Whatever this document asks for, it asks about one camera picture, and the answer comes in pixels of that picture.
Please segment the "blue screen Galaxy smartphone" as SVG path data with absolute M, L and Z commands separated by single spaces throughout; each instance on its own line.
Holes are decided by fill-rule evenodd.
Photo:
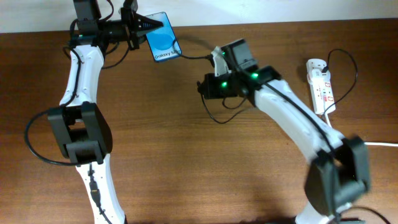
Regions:
M 154 61 L 163 62 L 179 57 L 182 51 L 167 14 L 158 12 L 147 17 L 164 25 L 146 35 Z

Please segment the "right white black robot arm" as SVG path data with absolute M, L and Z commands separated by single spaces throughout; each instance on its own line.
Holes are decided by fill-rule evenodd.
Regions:
M 341 223 L 341 215 L 371 189 L 369 151 L 312 112 L 272 66 L 259 67 L 244 39 L 211 51 L 213 73 L 198 84 L 203 100 L 240 96 L 272 118 L 309 164 L 305 208 L 292 223 Z

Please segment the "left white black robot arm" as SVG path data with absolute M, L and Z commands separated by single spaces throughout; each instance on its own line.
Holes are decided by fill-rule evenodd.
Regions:
M 97 1 L 74 1 L 74 7 L 68 84 L 47 117 L 66 165 L 75 167 L 85 185 L 95 223 L 127 223 L 111 175 L 111 130 L 96 104 L 99 76 L 109 44 L 126 42 L 127 51 L 136 50 L 163 23 L 138 14 L 134 0 L 123 2 L 116 21 L 101 16 Z

